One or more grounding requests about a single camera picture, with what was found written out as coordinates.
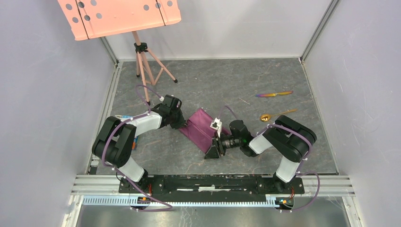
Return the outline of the magenta satin napkin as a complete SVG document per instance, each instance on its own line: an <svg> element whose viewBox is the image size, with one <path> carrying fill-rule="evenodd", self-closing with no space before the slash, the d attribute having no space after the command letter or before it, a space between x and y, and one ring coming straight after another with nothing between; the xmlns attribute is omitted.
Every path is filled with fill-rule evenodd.
<svg viewBox="0 0 401 227"><path fill-rule="evenodd" d="M203 153L207 153L212 145L216 130L210 125L214 119L202 108L199 108L187 121L187 126L179 131L192 141Z"/></svg>

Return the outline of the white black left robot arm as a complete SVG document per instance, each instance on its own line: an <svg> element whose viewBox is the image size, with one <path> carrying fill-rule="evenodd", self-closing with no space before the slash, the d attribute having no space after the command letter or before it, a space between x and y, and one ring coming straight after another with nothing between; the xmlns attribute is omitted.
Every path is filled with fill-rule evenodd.
<svg viewBox="0 0 401 227"><path fill-rule="evenodd" d="M134 139L166 126L174 130L186 126L181 106L179 98L166 95L161 97L161 103L143 114L121 119L109 116L92 145L92 154L130 179L130 186L136 192L144 192L148 188L148 173L131 157Z"/></svg>

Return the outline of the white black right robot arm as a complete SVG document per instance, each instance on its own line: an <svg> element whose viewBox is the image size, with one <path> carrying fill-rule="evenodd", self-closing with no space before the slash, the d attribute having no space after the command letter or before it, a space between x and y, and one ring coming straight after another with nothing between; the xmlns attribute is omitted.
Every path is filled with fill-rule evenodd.
<svg viewBox="0 0 401 227"><path fill-rule="evenodd" d="M285 193L292 187L292 181L301 164L306 161L317 141L317 136L311 129L284 115L279 116L273 124L267 125L257 136L248 131L242 120L232 121L229 128L230 135L215 133L205 158L220 158L229 148L240 148L246 156L256 157L274 147L282 155L272 178L273 187L279 193Z"/></svg>

